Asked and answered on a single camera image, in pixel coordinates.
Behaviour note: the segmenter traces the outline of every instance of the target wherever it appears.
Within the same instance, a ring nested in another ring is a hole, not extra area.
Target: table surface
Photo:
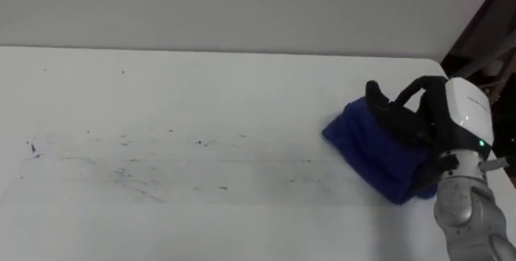
[[[447,259],[435,200],[389,204],[320,135],[366,81],[394,97],[434,61],[4,47],[0,64],[3,259]],[[515,241],[516,191],[489,183]]]

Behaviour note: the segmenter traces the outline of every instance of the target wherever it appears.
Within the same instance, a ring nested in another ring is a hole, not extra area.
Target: blue towel
[[[363,97],[347,104],[322,135],[389,201],[401,205],[415,195],[410,189],[412,175],[427,161],[430,152],[404,149],[378,125]],[[417,195],[430,198],[435,192],[433,185]]]

